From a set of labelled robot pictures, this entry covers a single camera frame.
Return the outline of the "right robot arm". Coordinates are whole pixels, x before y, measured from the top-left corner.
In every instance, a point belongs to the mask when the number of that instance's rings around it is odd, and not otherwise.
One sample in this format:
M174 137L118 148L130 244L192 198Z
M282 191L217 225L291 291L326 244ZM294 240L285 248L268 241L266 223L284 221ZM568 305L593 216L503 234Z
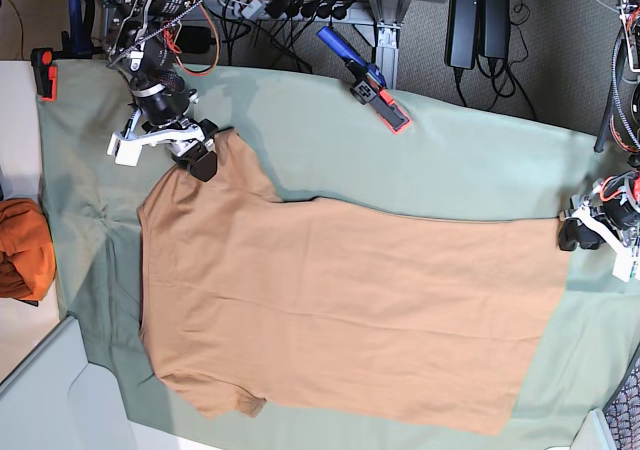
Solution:
M183 19L204 10L206 0L120 0L104 49L110 68L127 84L132 113L112 134L107 153L118 165L134 167L144 147L168 146L173 160L193 177L210 180L217 172L217 126L189 117L198 93L182 78L179 55Z

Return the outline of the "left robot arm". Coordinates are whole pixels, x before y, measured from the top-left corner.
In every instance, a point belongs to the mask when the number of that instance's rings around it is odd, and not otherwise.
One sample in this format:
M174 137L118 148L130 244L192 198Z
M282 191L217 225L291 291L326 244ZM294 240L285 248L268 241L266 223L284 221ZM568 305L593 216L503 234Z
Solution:
M627 155L629 168L594 182L586 194L571 198L560 214L558 246L572 252L602 245L639 255L639 0L616 0L610 9L619 27L610 58L610 83L593 151L599 155L612 143Z

